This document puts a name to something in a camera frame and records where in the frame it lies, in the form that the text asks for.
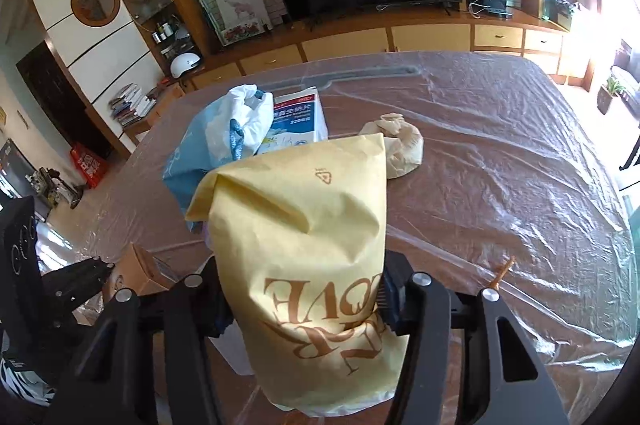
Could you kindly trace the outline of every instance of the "white helmet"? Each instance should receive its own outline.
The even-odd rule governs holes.
[[[198,65],[200,57],[195,53],[183,53],[174,58],[171,63],[171,75],[174,78],[179,78],[184,72],[193,69]]]

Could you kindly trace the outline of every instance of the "metal screw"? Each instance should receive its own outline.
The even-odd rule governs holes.
[[[428,286],[431,284],[431,277],[422,271],[414,273],[411,278],[415,284],[418,284],[418,286]]]
[[[129,288],[124,288],[116,293],[116,300],[118,302],[127,302],[131,300],[133,292]]]
[[[197,288],[200,284],[202,284],[202,277],[200,275],[189,275],[184,280],[184,285],[188,288]]]
[[[496,302],[499,298],[500,295],[498,295],[498,292],[496,290],[494,290],[493,288],[485,288],[482,290],[482,296],[487,299],[489,302]]]

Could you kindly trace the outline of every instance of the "potted plant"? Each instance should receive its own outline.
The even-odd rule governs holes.
[[[620,81],[617,78],[614,78],[613,76],[607,78],[607,82],[602,84],[598,91],[598,110],[603,114],[607,114],[613,97],[624,91],[625,87],[620,84]]]

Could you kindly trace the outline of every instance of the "round mirror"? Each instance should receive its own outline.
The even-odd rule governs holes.
[[[111,22],[120,10],[120,0],[71,0],[71,11],[82,24],[98,28]]]

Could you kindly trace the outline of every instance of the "brown tablecloth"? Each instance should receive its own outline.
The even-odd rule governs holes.
[[[167,157],[194,115],[255,83],[277,94],[317,85],[331,137],[398,112],[424,136],[424,161],[388,182],[387,248],[445,286],[475,294],[509,256],[501,284],[558,386],[572,423],[602,398],[636,335],[632,242],[611,179],[571,108],[532,62],[481,53],[391,53],[312,62],[188,94],[148,133],[111,189],[82,250],[116,260],[130,241],[178,273],[209,255],[162,184]],[[452,423],[460,342],[445,423]],[[230,423],[271,425],[284,413],[212,351]],[[388,404],[327,423],[383,423]]]

